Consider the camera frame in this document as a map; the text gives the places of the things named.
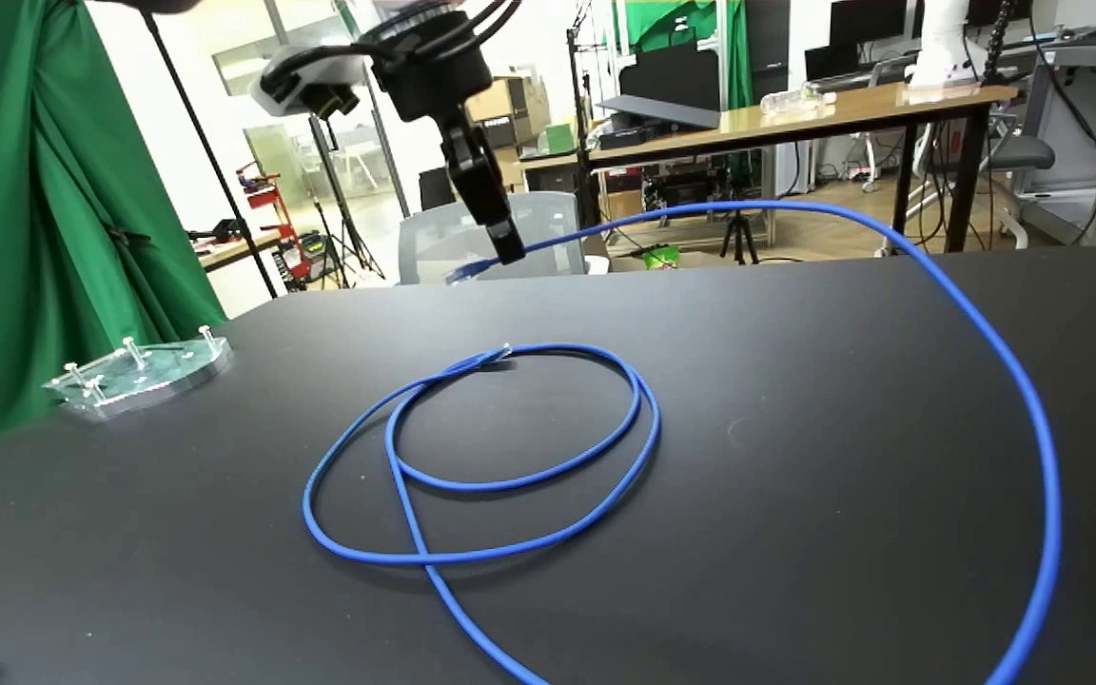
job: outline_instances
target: black tabletop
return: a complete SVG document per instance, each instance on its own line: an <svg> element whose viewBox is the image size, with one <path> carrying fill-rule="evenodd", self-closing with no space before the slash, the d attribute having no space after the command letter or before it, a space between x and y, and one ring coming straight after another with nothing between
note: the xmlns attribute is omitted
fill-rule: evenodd
<svg viewBox="0 0 1096 685"><path fill-rule="evenodd" d="M1065 476L1065 569L1032 680L1096 680L1096 250L948 269L1035 372ZM905 264L286 297L234 371L105 428L0 437L0 680L500 680L421 576L325 561L298 500L386 389L498 344L597 344L658 389L663 451L577 543L451 570L550 680L977 680L1038 556L1038 470L990 352ZM414 465L506 476L606 435L613 372L523 359L407 422ZM544 533L631 446L549 491L418 500L433 550ZM407 550L366 435L325 524Z"/></svg>

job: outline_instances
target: blue cable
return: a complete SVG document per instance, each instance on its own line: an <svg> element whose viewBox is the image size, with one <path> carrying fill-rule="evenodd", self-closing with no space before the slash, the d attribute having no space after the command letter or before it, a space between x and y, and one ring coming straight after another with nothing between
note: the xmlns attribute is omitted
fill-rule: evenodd
<svg viewBox="0 0 1096 685"><path fill-rule="evenodd" d="M398 429L407 422L407 416L436 389L446 383L457 383L470 372L481 372L481 371L500 371L509 359L523 359L523 356L566 356L566 359L584 359L584 363L597 363L597 366L607 366L624 377L624 383L631 389L631 400L627 400L627 413L624 418L617 422L613 435L606 435L599 442L594 442L591 451L574 452L572 460L564 465L550 465L550 470L540 470L540 474L528 474L528 476L512 476L512 480L478 480L478 484L467 484L467 480L442 480L442 476L431 476L414 465L403 460L398 452ZM390 474L390 486L394 486L394 500L398 500L398 515L407 523L407 538L414 543L414 551L366 551L366 550L351 550L351 543L337 543L324 524L319 524L319 515L317 515L317 495L329 474L329 465L355 446L355 437L370 428L371 416L380 416L385 409L386 413L386 428L385 428L385 452L386 452L386 474ZM594 465L597 457L606 457L613 446L621 446L627 437L627 429L639 422L639 416L648 413L648 437L639 446L639 452L631 457L631 465L624 470L624 476L617 480L617 486L597 503L591 507L577 523L556 529L556 533L544 533L544 538L528 538L528 542L512 542L512 543L495 543L495 550L467 550L467 551L431 551L431 542L421 533L421 523L418 523L418 509L412 503L412 484L427 486L427 491L446 491L446 495L516 495L523 486L544 486L559 476L572 476L584 465ZM490 659L498 664L509 679L516 680L544 680L537 679L528 666L522 666L516 659L509 659L490 635L481 635L481 628L467 618L467 609L457 603L457 593L450 590L442 569L459 569L459 564L498 564L498 561L512 561L512 556L532 556L532 551L549 551L564 542L574 542L583 538L584 529L594 529L599 519L607 519L624 495L635 486L635 480L648 474L649 465L649 452L663 437L663 409L658 409L658 396L649 394L649 383L627 366L621 363L617 356L607 352L597 352L597 348L574 348L574 344L537 344L537 348L500 348L500 352L481 352L481 356L470 356L433 377L421 377L421 380L412 380L394 394L386 394L385 400L375 400L370 413L362 413L337 437L334 446L324 452L324 460L310 470L308 484L304 484L304 500L300 500L300 515L304 515L304 529L310 533L310 542L337 556L337 561L351 561L351 564L370 564L370 569L421 569L436 603L446 604L446 613L459 626L459 633Z"/></svg>
<svg viewBox="0 0 1096 685"><path fill-rule="evenodd" d="M583 227L583 233L572 233L572 238L556 238L556 241L544 241L544 245L528 245L528 250L549 250L549 248L559 248L559 245L572 245L572 241L584 241L584 238L599 238L599 233L617 233L624 226L641 226L641 221L663 221L663 219L701 219L701 215L758 215L758 208L773 208L773 215L823 215L823 219L839 219L839 221L852 221L852 226L863 226L870 233L877 233L894 250L908 255L922 276L927 276L927 283L970 319L970 328L985 338L985 348L995 356L995 363L1005 366L1007 380L1017 383L1028 416L1032 416L1032 429L1035 429L1035 446L1038 446L1038 480L1041 480L1041 551L1038 551L1038 570L1035 570L1035 584L1032 584L1032 597L1028 597L1028 609L1023 609L1023 622L1021 628L1010 633L1007 640L1007 651L1000 655L1000 664L991 666L990 675L990 685L1010 685L1021 680L1021 670L1028 666L1035 645L1038 645L1038 633L1047 626L1047 613L1051 613L1051 603L1052 603L1052 588L1057 588L1057 561L1060 561L1060 484L1057 484L1057 452L1052 452L1052 437L1051 437L1051 418L1047 418L1047 409L1038 400L1038 389L1035 380L1028 377L1028 371L1021 366L1021 359L1007 352L1007 344L1000 338L1000 331L970 304L970 297L922 250L911 248L905 238L896 238L890 226L873 221L873 219L863 219L863 215L852 215L852 208L839 208L839 205L816 205L816 202L787 202L787 197L744 197L744 202L701 202L701 205L668 205L668 208L653 208L653 215L635 215L635 219L624 219L624 221L607 221L607 226L594 226L594 227ZM450 283L465 283L465 278L478 278L481 269L498 268L498 258L478 258L478 264L467 264L459 268ZM495 484L457 484L457 480L436 480L436 476L427 476L418 470L412 470L403 457L398 457L398 428L407 418L407 413L427 400L427 394L442 389L442 383L451 383L467 372L478 372L478 371L490 371L506 359L516 359L516 356L574 356L574 359L594 359L607 371L617 371L627 389L631 389L631 403L621 418L621 428L597 442L594 451L583 451L577 457L556 465L556 470L544 470L544 474L532 474L532 476L516 476L516 480L495 480ZM394 495L398 495L398 509L403 509L403 523L407 523L407 533L414 542L414 551L366 551L366 550L347 550L337 542L329 542L317 519L317 491L325 476L325 470L341 457L341 451L357 437L357 429L385 409L394 413L386 416L386 429L385 429L385 451L386 451L386 470L390 470L390 484L394 484ZM648 429L648 442L639 451L639 457L627 465L627 474L621 476L621 484L591 509L583 515L577 523L556 529L556 533L544 533L544 538L532 538L532 542L512 542L512 543L498 543L498 550L476 550L476 551L431 551L431 543L421 542L421 529L418 529L418 515L412 507L412 495L407 495L407 480L418 484L418 486L431 486L431 491L450 491L450 495L509 495L509 491L522 491L522 486L537 486L537 484L549 484L549 480L559 480L574 470L584 470L591 460L597 460L599 452L607 452L627 429L631 422L639 418L639 409L649 413L649 429ZM512 664L498 645L490 645L478 626L465 613L465 604L451 597L450 584L442 580L436 569L451 569L451 564L495 564L495 561L509 561L509 556L528 556L528 551L544 551L550 543L564 543L572 538L583 538L591 524L597 524L606 515L617 509L617 503L627 495L627 486L639 480L639 474L648 470L653 446L663 437L663 409L649 394L649 383L631 371L624 366L617 356L607 352L597 352L597 348L506 348L506 352L485 352L485 356L476 356L476 359L465 359L433 377L421 377L421 380L412 380L403 389L394 389L390 396L385 396L380 403L371 403L362 418L355 418L341 437L324 452L324 460L317 465L317 474L308 476L304 484L304 529L317 538L317 543L337 561L351 561L351 564L375 564L375 569L421 569L433 593L442 597L442 604L450 609L450 618L467 633L467 640L485 655L495 659L509 679L516 680L540 680L532 670L523 670L522 664Z"/></svg>

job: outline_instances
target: wooden desk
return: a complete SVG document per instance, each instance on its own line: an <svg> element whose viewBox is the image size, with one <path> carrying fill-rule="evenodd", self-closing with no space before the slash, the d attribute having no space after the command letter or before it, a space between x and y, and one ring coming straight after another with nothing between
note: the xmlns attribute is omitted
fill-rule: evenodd
<svg viewBox="0 0 1096 685"><path fill-rule="evenodd" d="M275 245L282 245L277 233L253 233L253 250L265 250L265 248L275 248ZM248 258L248 245L243 245L243 241L218 245L210 255L199 255L199 264L201 264L206 276L210 276L210 269L220 269L220 268L229 268L229 264L238 264L238 258Z"/></svg>
<svg viewBox="0 0 1096 685"><path fill-rule="evenodd" d="M631 169L631 165L653 165L668 155L709 155L709 151L739 151L753 144L781 144L781 140L806 140L806 137L839 137L839 132L859 132L859 130L890 130L903 127L903 172L896 172L896 202L894 202L894 227L905 227L905 197L911 182L911 144L917 144L917 127L923 122L965 122L961 137L961 165L953 172L953 208L950 208L950 227L948 227L948 250L961 250L965 241L965 221L975 205L975 179L977 179L977 155L983 140L990 130L990 107L1007 103L1017 88L948 88L943 97L922 103L908 98L903 83L887 88L863 88L863 93L839 93L835 107L829 117L810 117L810 122L767 122L763 107L744 107L744 112L725 112L714 130L696 130L696 132L678 132L678 137L653 137L641 144L627 150L597 150L584 151L577 150L574 159L537 159L523 165L523 172L549 172L564 165L577 165L577 219L583 226L597 221L597 193L591 172L597 169Z"/></svg>

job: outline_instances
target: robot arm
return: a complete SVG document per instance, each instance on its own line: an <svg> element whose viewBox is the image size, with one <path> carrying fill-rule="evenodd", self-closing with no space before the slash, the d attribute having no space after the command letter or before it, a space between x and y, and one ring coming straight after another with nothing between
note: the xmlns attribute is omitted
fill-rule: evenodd
<svg viewBox="0 0 1096 685"><path fill-rule="evenodd" d="M490 88L478 46L516 13L522 0L490 0L476 18L459 0L375 0L380 27L355 46L310 46L268 63L253 98L268 113L351 113L366 63L390 97L403 122L433 117L442 155L476 226L485 227L500 264L523 255L509 221L498 159L465 103Z"/></svg>

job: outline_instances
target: black table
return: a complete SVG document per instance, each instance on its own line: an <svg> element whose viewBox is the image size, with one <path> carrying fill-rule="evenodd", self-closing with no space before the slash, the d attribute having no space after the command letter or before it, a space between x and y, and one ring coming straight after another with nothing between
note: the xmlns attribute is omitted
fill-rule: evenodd
<svg viewBox="0 0 1096 685"><path fill-rule="evenodd" d="M1065 570L1032 680L1096 680L1096 250L948 268L1032 366L1060 446ZM319 556L298 495L355 413L506 338L613 348L665 409L649 476L594 538L457 576L550 680L977 680L1021 622L1028 418L905 264L319 292L229 335L234 372L169 409L0 437L0 680L500 680L418 576ZM617 377L528 359L442 394L407 452L516 474L621 403ZM421 500L431 542L549 529L627 457L528 500ZM329 529L403 550L375 452L325 503Z"/></svg>

